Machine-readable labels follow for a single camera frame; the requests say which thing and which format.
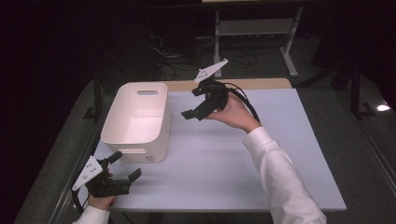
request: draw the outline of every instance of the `table surface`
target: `table surface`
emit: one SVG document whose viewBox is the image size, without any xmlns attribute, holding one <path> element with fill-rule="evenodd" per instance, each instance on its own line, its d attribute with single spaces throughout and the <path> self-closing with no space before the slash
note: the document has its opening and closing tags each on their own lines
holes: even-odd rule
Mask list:
<svg viewBox="0 0 396 224">
<path fill-rule="evenodd" d="M 289 82 L 282 78 L 225 82 L 240 85 L 245 90 L 266 129 L 290 154 L 319 207 L 323 210 L 345 210 L 346 205 L 297 91 L 287 85 Z M 142 176 L 132 184 L 130 194 L 120 196 L 112 209 L 141 212 L 268 211 L 259 173 L 242 145 L 246 134 L 214 120 L 183 119 L 180 112 L 195 108 L 203 101 L 190 92 L 196 84 L 192 82 L 192 88 L 189 86 L 189 91 L 185 91 L 183 83 L 188 85 L 191 82 L 166 83 L 172 126 L 164 161 L 116 161 L 109 166 L 115 178 L 120 179 L 125 179 L 137 168 L 142 169 Z M 251 83 L 261 83 L 261 89 L 248 90 L 252 88 Z M 281 89 L 269 90 L 269 83 Z M 111 154 L 107 145 L 100 141 L 94 156 L 101 160 Z M 84 201 L 86 196 L 83 189 L 79 197 Z"/>
</svg>

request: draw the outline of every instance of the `human arm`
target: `human arm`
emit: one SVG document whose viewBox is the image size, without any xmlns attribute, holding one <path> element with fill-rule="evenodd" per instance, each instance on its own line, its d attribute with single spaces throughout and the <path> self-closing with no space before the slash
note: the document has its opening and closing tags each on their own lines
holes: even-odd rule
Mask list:
<svg viewBox="0 0 396 224">
<path fill-rule="evenodd" d="M 75 224 L 107 224 L 110 212 L 108 208 L 117 200 L 116 196 L 107 198 L 94 198 L 92 195 L 88 199 L 88 206 Z"/>
<path fill-rule="evenodd" d="M 244 130 L 243 140 L 260 173 L 262 187 L 275 224 L 326 223 L 326 217 L 309 195 L 289 155 L 230 94 L 226 107 L 207 117 Z"/>
</svg>

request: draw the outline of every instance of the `white storage bin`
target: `white storage bin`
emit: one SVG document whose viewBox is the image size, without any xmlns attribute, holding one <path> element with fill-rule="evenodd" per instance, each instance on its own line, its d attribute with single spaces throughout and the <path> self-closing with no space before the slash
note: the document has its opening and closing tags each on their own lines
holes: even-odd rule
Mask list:
<svg viewBox="0 0 396 224">
<path fill-rule="evenodd" d="M 161 82 L 131 82 L 120 87 L 101 138 L 123 162 L 162 161 L 168 150 L 172 113 L 168 88 Z"/>
</svg>

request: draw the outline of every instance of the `human hand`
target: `human hand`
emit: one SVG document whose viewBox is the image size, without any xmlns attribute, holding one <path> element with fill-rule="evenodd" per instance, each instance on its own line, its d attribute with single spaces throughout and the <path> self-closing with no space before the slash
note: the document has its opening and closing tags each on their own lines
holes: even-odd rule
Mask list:
<svg viewBox="0 0 396 224">
<path fill-rule="evenodd" d="M 111 174 L 108 169 L 108 176 L 112 177 L 113 174 Z M 111 204 L 113 204 L 117 200 L 117 196 L 110 196 L 110 197 L 105 197 L 105 198 L 95 198 L 92 195 L 88 198 L 88 205 L 102 209 L 102 210 L 108 210 Z"/>
<path fill-rule="evenodd" d="M 227 105 L 223 110 L 218 109 L 218 112 L 213 112 L 206 118 L 216 119 L 230 127 L 242 129 L 246 133 L 262 126 L 251 116 L 242 101 L 232 93 L 228 94 Z"/>
</svg>

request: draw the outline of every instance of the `white bracket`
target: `white bracket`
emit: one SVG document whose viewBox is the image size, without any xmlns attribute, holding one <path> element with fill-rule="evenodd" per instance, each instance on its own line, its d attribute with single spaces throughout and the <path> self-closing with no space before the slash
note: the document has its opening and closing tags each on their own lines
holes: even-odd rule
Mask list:
<svg viewBox="0 0 396 224">
<path fill-rule="evenodd" d="M 300 17 L 301 17 L 302 12 L 303 12 L 303 7 L 298 7 L 297 11 L 294 15 L 293 22 L 290 25 L 289 40 L 286 43 L 285 47 L 280 48 L 283 60 L 285 61 L 286 66 L 288 67 L 289 74 L 291 77 L 298 76 L 297 70 L 294 67 L 294 63 L 291 60 L 289 52 L 290 52 L 291 44 L 293 43 L 293 40 L 294 40 L 294 36 L 297 31 L 298 23 L 300 22 Z"/>
<path fill-rule="evenodd" d="M 78 179 L 72 189 L 74 191 L 78 190 L 81 188 L 81 186 L 88 183 L 88 181 L 102 173 L 102 171 L 102 166 L 99 164 L 96 158 L 90 156 L 87 164 L 85 164 L 84 169 L 81 171 L 81 174 L 78 176 Z"/>
<path fill-rule="evenodd" d="M 210 76 L 215 74 L 227 62 L 228 62 L 227 59 L 223 59 L 222 62 L 215 63 L 215 64 L 208 66 L 207 68 L 204 68 L 204 69 L 200 69 L 198 76 L 195 78 L 194 82 L 198 83 L 198 82 L 201 82 L 201 81 L 209 78 Z"/>
</svg>

